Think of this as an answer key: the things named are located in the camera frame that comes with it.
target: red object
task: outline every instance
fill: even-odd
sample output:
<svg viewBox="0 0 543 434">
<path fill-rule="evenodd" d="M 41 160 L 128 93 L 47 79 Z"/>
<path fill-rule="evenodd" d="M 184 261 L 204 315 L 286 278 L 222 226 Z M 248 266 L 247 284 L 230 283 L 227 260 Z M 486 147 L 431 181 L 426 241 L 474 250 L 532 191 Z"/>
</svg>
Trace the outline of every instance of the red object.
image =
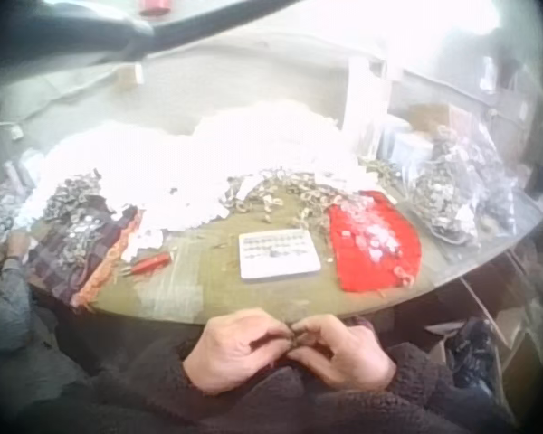
<svg viewBox="0 0 543 434">
<path fill-rule="evenodd" d="M 140 5 L 143 16 L 161 16 L 171 12 L 171 0 L 140 0 Z"/>
<path fill-rule="evenodd" d="M 133 265 L 129 270 L 129 275 L 147 274 L 156 269 L 165 267 L 171 263 L 171 254 L 168 252 L 159 253 L 151 258 L 142 259 Z"/>
<path fill-rule="evenodd" d="M 349 292 L 403 286 L 405 282 L 399 274 L 416 278 L 420 269 L 422 252 L 418 232 L 383 194 L 365 192 L 363 195 L 372 197 L 374 202 L 367 206 L 352 205 L 356 207 L 354 216 L 340 206 L 329 209 L 330 238 L 336 255 L 340 286 Z M 384 228 L 388 228 L 398 241 L 398 253 L 381 249 L 382 258 L 374 261 L 366 246 L 366 239 L 369 239 L 367 226 L 372 223 L 366 222 L 380 222 Z"/>
</svg>

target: person's right hand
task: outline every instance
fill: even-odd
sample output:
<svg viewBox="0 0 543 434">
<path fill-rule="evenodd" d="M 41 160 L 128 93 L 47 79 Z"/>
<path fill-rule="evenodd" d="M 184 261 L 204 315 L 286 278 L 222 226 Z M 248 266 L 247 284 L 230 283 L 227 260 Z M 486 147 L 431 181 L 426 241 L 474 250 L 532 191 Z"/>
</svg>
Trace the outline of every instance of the person's right hand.
<svg viewBox="0 0 543 434">
<path fill-rule="evenodd" d="M 301 346 L 291 350 L 288 357 L 306 366 L 330 387 L 382 391 L 395 376 L 395 363 L 370 328 L 346 327 L 333 315 L 321 315 L 302 319 L 291 329 L 300 334 Z"/>
</svg>

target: red cloth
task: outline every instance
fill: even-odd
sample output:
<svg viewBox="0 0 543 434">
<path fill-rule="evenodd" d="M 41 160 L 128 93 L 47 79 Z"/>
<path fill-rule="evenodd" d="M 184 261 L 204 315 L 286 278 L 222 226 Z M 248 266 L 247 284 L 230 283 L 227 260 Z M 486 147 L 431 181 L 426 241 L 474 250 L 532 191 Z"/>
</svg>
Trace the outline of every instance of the red cloth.
<svg viewBox="0 0 543 434">
<path fill-rule="evenodd" d="M 329 209 L 330 238 L 340 286 L 349 292 L 400 287 L 402 279 L 395 273 L 397 267 L 413 278 L 420 269 L 422 253 L 418 232 L 383 194 L 367 192 L 364 195 L 372 197 L 374 202 L 366 206 L 350 203 L 344 207 L 351 207 L 353 212 L 336 205 Z M 383 252 L 382 258 L 379 261 L 371 258 L 367 243 L 373 236 L 367 228 L 372 224 L 392 232 L 399 244 L 399 255 L 376 248 Z"/>
</svg>

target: clear plastic bag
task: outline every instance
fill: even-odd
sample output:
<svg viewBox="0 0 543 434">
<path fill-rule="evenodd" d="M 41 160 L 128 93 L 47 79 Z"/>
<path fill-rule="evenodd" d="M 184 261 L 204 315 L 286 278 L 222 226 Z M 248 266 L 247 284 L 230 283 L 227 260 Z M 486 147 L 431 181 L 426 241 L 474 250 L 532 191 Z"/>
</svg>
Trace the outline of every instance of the clear plastic bag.
<svg viewBox="0 0 543 434">
<path fill-rule="evenodd" d="M 437 238 L 455 245 L 477 243 L 486 217 L 498 223 L 498 234 L 515 234 L 515 179 L 507 175 L 483 124 L 471 137 L 439 127 L 433 160 L 408 167 L 404 175 L 412 209 Z"/>
<path fill-rule="evenodd" d="M 517 180 L 507 174 L 489 131 L 483 124 L 478 124 L 473 130 L 468 154 L 470 164 L 484 186 L 479 214 L 497 221 L 505 235 L 516 234 L 513 188 Z"/>
<path fill-rule="evenodd" d="M 434 236 L 455 245 L 476 242 L 481 185 L 459 146 L 408 167 L 405 190 L 413 211 Z"/>
</svg>

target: hand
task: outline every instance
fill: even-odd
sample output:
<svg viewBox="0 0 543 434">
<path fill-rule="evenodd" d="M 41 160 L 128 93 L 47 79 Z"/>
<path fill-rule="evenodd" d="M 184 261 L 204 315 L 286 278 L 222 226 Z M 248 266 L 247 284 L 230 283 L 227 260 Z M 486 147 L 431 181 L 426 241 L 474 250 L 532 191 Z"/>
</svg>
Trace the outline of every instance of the hand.
<svg viewBox="0 0 543 434">
<path fill-rule="evenodd" d="M 335 389 L 382 391 L 396 373 L 371 329 L 346 327 L 333 315 L 311 316 L 291 329 L 302 346 L 288 353 Z"/>
<path fill-rule="evenodd" d="M 183 368 L 206 394 L 230 391 L 285 354 L 292 336 L 285 324 L 261 309 L 219 316 L 207 322 Z"/>
<path fill-rule="evenodd" d="M 6 256 L 16 256 L 22 259 L 28 247 L 30 246 L 30 237 L 25 231 L 11 231 L 8 237 L 8 249 Z"/>
</svg>

